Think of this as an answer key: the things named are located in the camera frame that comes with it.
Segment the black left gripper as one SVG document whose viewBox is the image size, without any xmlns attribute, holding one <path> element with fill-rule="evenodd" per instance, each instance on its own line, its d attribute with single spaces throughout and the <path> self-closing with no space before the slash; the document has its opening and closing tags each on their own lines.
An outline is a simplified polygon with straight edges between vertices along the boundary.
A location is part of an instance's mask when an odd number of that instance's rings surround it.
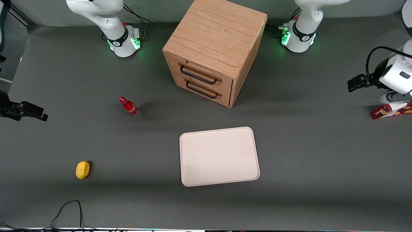
<svg viewBox="0 0 412 232">
<path fill-rule="evenodd" d="M 375 86 L 383 88 L 383 84 L 379 80 L 380 74 L 372 73 L 368 76 L 366 74 L 359 74 L 353 78 L 353 81 L 347 81 L 347 88 L 349 92 L 353 92 L 360 88 Z"/>
</svg>

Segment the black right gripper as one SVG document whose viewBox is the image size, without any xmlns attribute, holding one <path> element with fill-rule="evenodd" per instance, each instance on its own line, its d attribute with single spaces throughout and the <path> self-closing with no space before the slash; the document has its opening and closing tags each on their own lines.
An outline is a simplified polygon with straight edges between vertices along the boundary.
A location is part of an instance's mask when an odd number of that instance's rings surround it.
<svg viewBox="0 0 412 232">
<path fill-rule="evenodd" d="M 30 102 L 22 102 L 22 116 L 16 115 L 13 109 L 13 103 L 9 100 L 8 94 L 0 91 L 0 116 L 2 118 L 21 120 L 22 117 L 30 117 L 41 121 L 47 121 L 48 119 L 48 115 L 44 113 L 43 108 Z"/>
</svg>

